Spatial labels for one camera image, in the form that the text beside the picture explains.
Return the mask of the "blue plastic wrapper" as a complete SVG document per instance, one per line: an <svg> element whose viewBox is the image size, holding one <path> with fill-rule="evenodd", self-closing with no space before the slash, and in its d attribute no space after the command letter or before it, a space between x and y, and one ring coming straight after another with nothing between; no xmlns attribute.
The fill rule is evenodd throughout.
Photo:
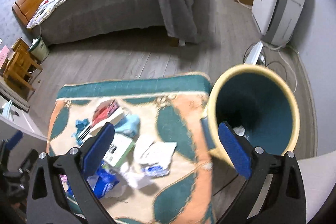
<svg viewBox="0 0 336 224"><path fill-rule="evenodd" d="M120 181L117 176L100 166L93 176L86 178L96 198L101 199L107 195Z"/></svg>

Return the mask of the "red white snack bag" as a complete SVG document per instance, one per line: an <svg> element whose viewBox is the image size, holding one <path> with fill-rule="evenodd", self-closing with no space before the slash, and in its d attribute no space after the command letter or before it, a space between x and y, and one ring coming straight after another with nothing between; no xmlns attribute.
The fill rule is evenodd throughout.
<svg viewBox="0 0 336 224"><path fill-rule="evenodd" d="M94 111L91 127L104 125L106 122L116 125L124 116L124 110L117 100L104 101Z"/></svg>

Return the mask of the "white tissue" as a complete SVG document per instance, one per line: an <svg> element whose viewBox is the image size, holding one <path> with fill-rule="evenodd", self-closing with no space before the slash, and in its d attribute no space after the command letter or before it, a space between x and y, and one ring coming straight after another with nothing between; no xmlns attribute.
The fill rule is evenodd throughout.
<svg viewBox="0 0 336 224"><path fill-rule="evenodd" d="M112 161L113 154L107 152L104 163L119 182L108 189L104 198L121 197L127 188L140 190L153 185L154 178L167 176L176 147L175 142L139 140L128 152L119 156L119 162Z"/></svg>

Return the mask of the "yellow teal trash bin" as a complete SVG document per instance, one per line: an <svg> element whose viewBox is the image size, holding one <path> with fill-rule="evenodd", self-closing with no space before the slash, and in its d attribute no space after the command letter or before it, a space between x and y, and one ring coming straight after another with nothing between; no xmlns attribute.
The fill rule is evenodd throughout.
<svg viewBox="0 0 336 224"><path fill-rule="evenodd" d="M274 71L260 65L236 65L215 82L201 119L211 156L232 166L222 146L218 127L227 122L242 126L252 146L267 153L294 151L300 130L297 101L287 83Z"/></svg>

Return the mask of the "teal crumpled wrapper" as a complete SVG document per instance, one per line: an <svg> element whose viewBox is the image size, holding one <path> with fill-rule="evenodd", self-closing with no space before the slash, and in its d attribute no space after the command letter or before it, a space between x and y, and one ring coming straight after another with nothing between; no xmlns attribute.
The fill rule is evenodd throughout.
<svg viewBox="0 0 336 224"><path fill-rule="evenodd" d="M88 126L90 123L90 121L88 119L84 119L84 120L77 120L75 122L75 126L77 128L76 133L75 133L75 138L78 139L80 133L86 128L86 126Z"/></svg>

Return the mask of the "white green medicine box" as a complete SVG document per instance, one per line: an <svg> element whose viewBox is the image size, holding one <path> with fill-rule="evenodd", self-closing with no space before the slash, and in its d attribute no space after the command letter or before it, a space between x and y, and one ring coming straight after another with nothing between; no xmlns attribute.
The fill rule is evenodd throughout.
<svg viewBox="0 0 336 224"><path fill-rule="evenodd" d="M82 131L78 131L74 136L78 145L82 145L88 138L94 137L104 127L105 122L96 124L94 127L89 124ZM113 168L120 168L127 154L134 147L133 137L137 135L135 131L125 128L119 122L116 126L109 126L114 129L114 138L106 151L103 161Z"/></svg>

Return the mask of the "light blue face mask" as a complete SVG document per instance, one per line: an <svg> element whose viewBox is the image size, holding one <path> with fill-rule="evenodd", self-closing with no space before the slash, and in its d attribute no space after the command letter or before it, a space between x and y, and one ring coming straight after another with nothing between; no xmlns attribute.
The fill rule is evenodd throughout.
<svg viewBox="0 0 336 224"><path fill-rule="evenodd" d="M138 135L140 126L140 119L137 115L128 114L115 125L114 130L116 133L123 134L130 138Z"/></svg>

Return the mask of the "teal orange patterned cushion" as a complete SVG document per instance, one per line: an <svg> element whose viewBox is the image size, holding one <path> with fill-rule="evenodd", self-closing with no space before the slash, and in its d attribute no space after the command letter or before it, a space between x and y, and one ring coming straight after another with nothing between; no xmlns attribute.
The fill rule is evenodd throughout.
<svg viewBox="0 0 336 224"><path fill-rule="evenodd" d="M57 94L47 151L66 152L74 145L75 120L90 118L99 103L116 99L139 116L141 135L177 147L167 176L108 198L103 202L108 213L117 223L213 223L212 161L201 125L210 91L203 73L66 85Z"/></svg>

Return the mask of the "wooden chair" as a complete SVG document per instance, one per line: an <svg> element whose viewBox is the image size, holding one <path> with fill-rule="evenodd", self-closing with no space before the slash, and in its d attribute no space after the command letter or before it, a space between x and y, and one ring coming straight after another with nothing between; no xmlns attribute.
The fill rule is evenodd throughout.
<svg viewBox="0 0 336 224"><path fill-rule="evenodd" d="M6 64L2 77L13 91L28 100L36 91L33 81L43 71L41 62L29 52L29 46L22 38L10 49L14 53Z"/></svg>

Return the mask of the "small white green bin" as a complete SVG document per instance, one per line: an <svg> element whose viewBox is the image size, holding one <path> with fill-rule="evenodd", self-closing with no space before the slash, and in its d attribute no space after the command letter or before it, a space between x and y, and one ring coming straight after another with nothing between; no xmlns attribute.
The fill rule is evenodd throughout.
<svg viewBox="0 0 336 224"><path fill-rule="evenodd" d="M50 54L50 51L45 45L42 37L38 36L36 39L32 40L32 44L29 47L29 53L31 53L38 61L43 62Z"/></svg>

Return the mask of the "white power strip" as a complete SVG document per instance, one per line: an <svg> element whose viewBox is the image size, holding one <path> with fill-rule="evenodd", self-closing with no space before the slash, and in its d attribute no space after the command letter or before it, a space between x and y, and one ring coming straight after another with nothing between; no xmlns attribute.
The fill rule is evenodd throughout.
<svg viewBox="0 0 336 224"><path fill-rule="evenodd" d="M245 64L256 65L260 57L262 49L263 49L263 43L259 41L252 47L252 50L247 56Z"/></svg>

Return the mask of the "wooden bed with gray cover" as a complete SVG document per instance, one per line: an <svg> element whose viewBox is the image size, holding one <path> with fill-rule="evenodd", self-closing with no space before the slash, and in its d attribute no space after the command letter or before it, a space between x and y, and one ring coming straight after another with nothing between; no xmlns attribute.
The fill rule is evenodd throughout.
<svg viewBox="0 0 336 224"><path fill-rule="evenodd" d="M110 32L164 26L169 37L198 43L194 0L66 0L41 24L27 29L47 46Z"/></svg>

